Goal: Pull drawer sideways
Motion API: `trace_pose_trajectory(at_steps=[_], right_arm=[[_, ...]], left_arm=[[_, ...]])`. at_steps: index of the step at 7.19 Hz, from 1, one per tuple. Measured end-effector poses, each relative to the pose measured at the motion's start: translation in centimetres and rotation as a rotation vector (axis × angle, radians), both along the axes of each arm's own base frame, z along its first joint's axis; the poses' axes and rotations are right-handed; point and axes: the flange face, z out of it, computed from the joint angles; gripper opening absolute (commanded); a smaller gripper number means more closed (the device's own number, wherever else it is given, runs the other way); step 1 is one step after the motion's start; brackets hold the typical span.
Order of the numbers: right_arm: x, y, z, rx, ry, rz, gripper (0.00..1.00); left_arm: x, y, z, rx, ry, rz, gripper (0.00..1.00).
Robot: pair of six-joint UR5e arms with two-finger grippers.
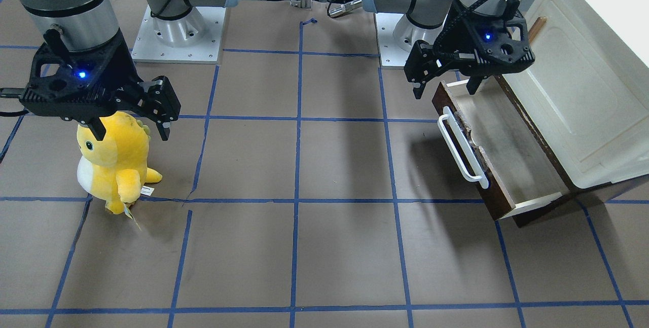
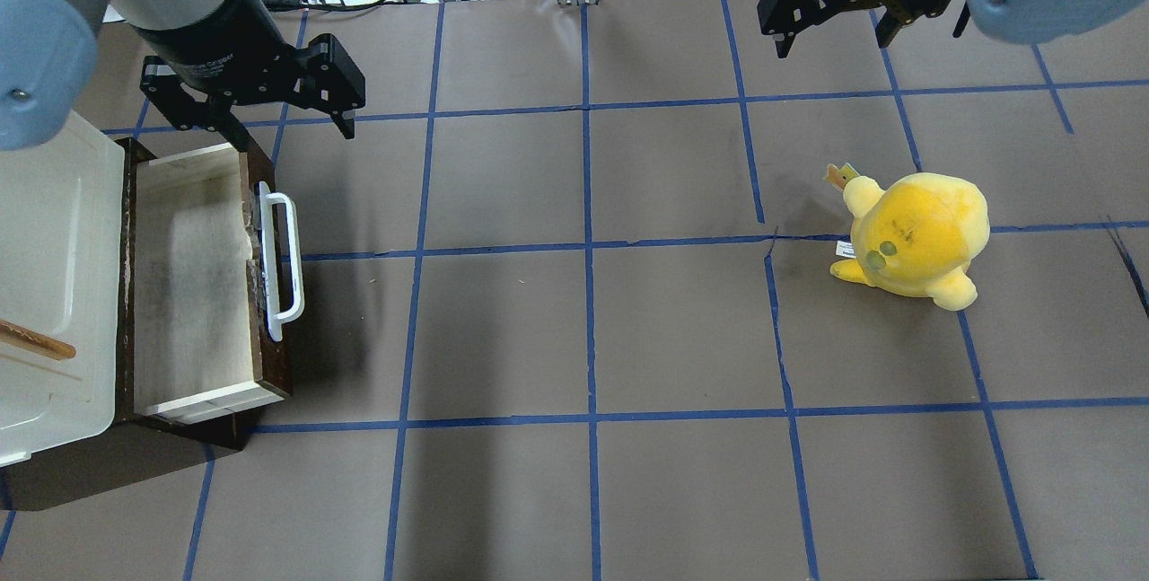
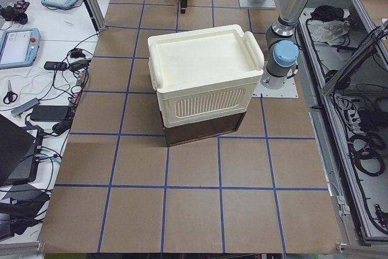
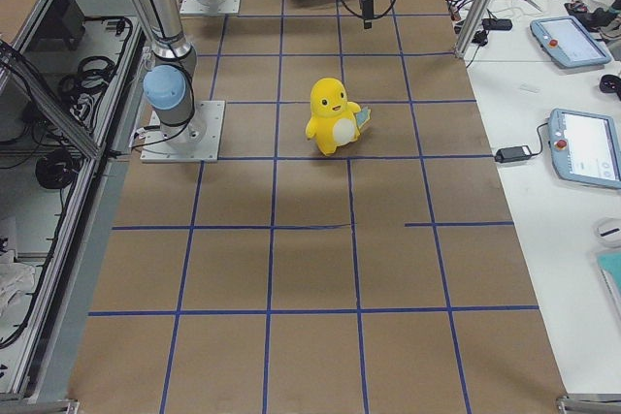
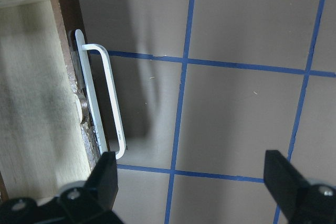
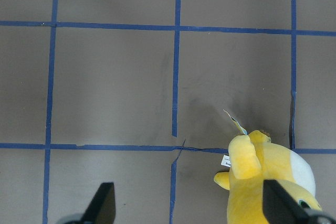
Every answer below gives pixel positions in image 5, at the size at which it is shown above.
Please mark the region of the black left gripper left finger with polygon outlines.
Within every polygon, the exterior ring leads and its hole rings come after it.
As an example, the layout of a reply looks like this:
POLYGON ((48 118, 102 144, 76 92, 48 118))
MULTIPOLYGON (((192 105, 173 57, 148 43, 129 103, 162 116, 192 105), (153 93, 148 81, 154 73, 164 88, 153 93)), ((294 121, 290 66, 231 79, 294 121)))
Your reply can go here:
POLYGON ((113 204, 118 193, 114 152, 104 152, 88 179, 70 183, 46 203, 18 197, 1 204, 1 223, 118 223, 113 204))

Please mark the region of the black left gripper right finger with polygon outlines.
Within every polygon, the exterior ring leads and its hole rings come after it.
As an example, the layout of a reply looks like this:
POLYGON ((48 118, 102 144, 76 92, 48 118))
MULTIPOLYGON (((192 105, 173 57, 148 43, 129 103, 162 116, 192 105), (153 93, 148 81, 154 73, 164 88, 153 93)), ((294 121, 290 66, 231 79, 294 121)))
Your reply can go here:
POLYGON ((264 183, 288 223, 335 223, 335 187, 304 178, 278 150, 265 152, 264 183))

